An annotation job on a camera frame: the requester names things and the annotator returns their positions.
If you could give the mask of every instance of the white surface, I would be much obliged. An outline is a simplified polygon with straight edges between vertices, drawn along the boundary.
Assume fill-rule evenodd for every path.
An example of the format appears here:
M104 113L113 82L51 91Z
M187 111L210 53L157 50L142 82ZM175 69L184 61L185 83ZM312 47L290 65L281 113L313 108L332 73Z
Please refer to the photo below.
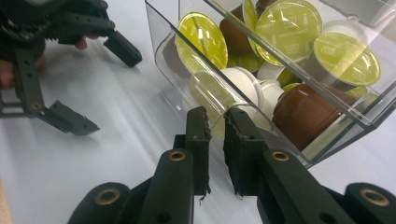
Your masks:
M78 51L50 44L41 71L46 105L59 99L101 130L78 137L39 119L0 119L0 177L15 224L66 223L92 188L120 182L130 188L154 173L161 154L184 133L184 121L162 96L155 72L144 1L108 0L117 30L144 61L128 68L92 40ZM396 194L396 115L373 133L310 169L324 186L343 192L354 182ZM261 223L255 198L233 196L229 178L210 159L212 193L195 203L194 223Z

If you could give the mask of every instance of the clear plastic container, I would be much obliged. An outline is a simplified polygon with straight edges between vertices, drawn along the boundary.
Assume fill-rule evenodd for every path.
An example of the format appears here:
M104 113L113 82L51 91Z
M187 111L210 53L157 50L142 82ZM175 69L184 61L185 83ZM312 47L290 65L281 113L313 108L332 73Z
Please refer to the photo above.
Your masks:
M247 111L269 148L309 167L395 109L395 1L146 0L164 94L186 117ZM353 6L364 6L359 9Z

